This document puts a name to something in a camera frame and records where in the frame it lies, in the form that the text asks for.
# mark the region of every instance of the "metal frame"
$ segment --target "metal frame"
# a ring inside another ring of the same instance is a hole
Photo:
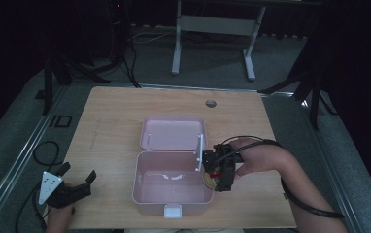
[[[197,17],[182,15],[182,0],[177,1],[177,25],[176,25],[176,46],[174,48],[173,66],[171,73],[180,73],[180,60],[182,55],[181,34],[182,31],[197,31],[208,33],[222,33],[239,36],[250,36],[250,44],[243,49],[244,61],[246,64],[247,77],[255,80],[255,73],[252,61],[255,39],[264,16],[266,7],[261,7],[256,20],[222,18],[222,17]]]

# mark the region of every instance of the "human arm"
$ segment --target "human arm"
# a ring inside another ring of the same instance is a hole
[[[74,205],[71,204],[61,209],[49,208],[49,219],[46,233],[65,233],[70,225]]]
[[[255,139],[241,138],[229,144],[235,150]],[[276,170],[280,173],[288,190],[299,201],[313,208],[333,212],[333,208],[310,181],[297,159],[287,150],[273,146],[260,145],[240,152],[244,164],[236,170],[236,177],[249,173]],[[294,219],[300,232],[347,232],[344,223],[338,218],[316,216],[296,206],[290,201]]]

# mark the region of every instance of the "pink plastic box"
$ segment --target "pink plastic box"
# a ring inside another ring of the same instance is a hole
[[[202,180],[199,155],[207,147],[204,120],[149,116],[141,135],[133,200],[144,215],[180,218],[203,213],[214,192]]]

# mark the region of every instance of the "table leg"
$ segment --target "table leg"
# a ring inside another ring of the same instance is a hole
[[[246,63],[246,70],[247,70],[247,78],[251,81],[255,80],[255,73],[254,73],[254,67],[253,67],[253,62],[252,62],[252,52],[253,52],[253,47],[255,44],[255,39],[257,38],[258,31],[260,29],[260,25],[262,22],[262,18],[264,16],[265,9],[266,7],[261,7],[260,13],[258,14],[258,17],[253,27],[252,39],[250,40],[249,47],[246,49],[243,49],[244,61]]]
[[[182,55],[182,1],[177,1],[177,25],[176,25],[176,47],[174,48],[173,67],[171,74],[178,75],[180,73],[180,58]]]

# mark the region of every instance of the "robotic arm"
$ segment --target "robotic arm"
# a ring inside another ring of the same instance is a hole
[[[39,204],[55,208],[63,208],[91,195],[91,184],[96,178],[93,170],[85,179],[85,183],[74,187],[65,186],[62,176],[70,169],[70,164],[64,163],[55,175],[44,172],[41,181]]]
[[[231,191],[231,186],[234,184],[236,163],[244,162],[244,159],[239,153],[241,150],[259,145],[281,146],[278,142],[273,140],[257,139],[259,141],[236,150],[234,150],[229,144],[217,144],[214,145],[214,151],[203,151],[202,163],[206,172],[203,175],[203,181],[206,186],[214,191]]]

